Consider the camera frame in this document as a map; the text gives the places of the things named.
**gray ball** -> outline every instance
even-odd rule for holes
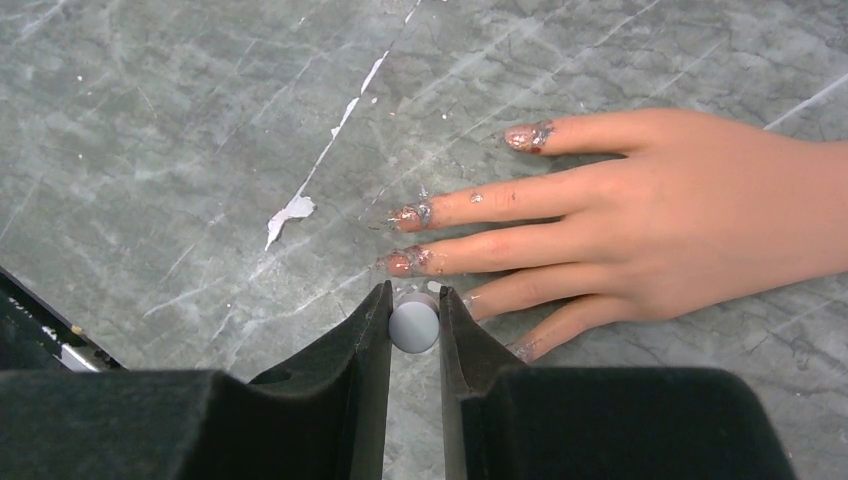
[[[439,310],[426,293],[404,295],[389,317],[389,338],[406,353],[423,353],[439,339]]]

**table surface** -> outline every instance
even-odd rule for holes
[[[249,378],[414,241],[369,229],[375,212],[593,160],[514,154],[493,140],[508,125],[660,105],[845,139],[846,32],[839,0],[6,1],[0,264],[130,368]],[[319,158],[317,210],[265,252]],[[538,363],[728,369],[801,478],[842,478],[847,298],[848,276],[817,279],[596,329]],[[551,308],[486,328],[506,342]],[[394,353],[387,479],[443,478],[437,353]]]

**white paint chip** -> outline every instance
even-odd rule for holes
[[[265,251],[274,243],[274,240],[280,236],[283,231],[283,225],[290,218],[306,218],[312,215],[315,211],[315,204],[309,197],[301,197],[298,193],[282,210],[276,213],[271,220],[268,220],[268,242],[265,244]]]
[[[59,338],[56,335],[56,330],[53,330],[50,327],[41,327],[41,330],[43,330],[44,333],[46,333],[48,336],[50,336],[50,338],[52,338],[54,342]]]
[[[442,285],[439,282],[433,282],[433,281],[427,282],[427,290],[430,290],[433,293],[441,292],[443,286],[444,285]]]
[[[362,87],[359,89],[360,95],[365,93],[365,89],[368,88],[368,84],[371,83],[371,79],[373,79],[374,75],[377,74],[377,70],[380,69],[380,65],[383,64],[383,60],[385,60],[386,56],[388,56],[388,55],[389,55],[389,51],[386,50],[385,52],[383,52],[383,56],[378,58],[377,61],[374,62],[374,65],[371,67],[371,71],[368,72],[368,76],[365,77],[365,81],[362,82]]]

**mannequin hand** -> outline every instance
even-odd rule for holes
[[[528,153],[626,158],[403,207],[389,220],[404,232],[550,221],[383,262],[395,276],[514,271],[466,294],[476,320],[571,298],[509,345],[525,361],[592,327],[672,319],[848,267],[844,145],[669,109],[561,118],[505,138]]]

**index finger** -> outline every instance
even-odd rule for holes
[[[389,213],[402,232],[486,222],[562,217],[587,205],[586,167],[466,188],[405,205]]]
[[[658,144],[664,128],[688,115],[669,109],[594,113],[516,125],[504,131],[514,150],[539,155],[618,153],[629,155]]]

